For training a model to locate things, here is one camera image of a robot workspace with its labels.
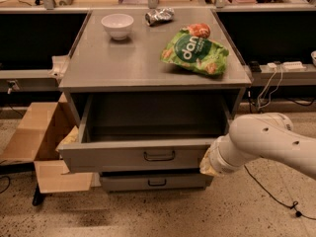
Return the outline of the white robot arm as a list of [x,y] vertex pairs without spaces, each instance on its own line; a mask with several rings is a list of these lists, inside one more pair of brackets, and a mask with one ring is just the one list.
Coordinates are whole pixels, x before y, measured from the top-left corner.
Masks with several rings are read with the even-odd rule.
[[291,120],[280,113],[240,116],[231,122],[226,135],[211,143],[199,170],[209,176],[231,174],[250,161],[265,158],[316,179],[316,139],[292,130]]

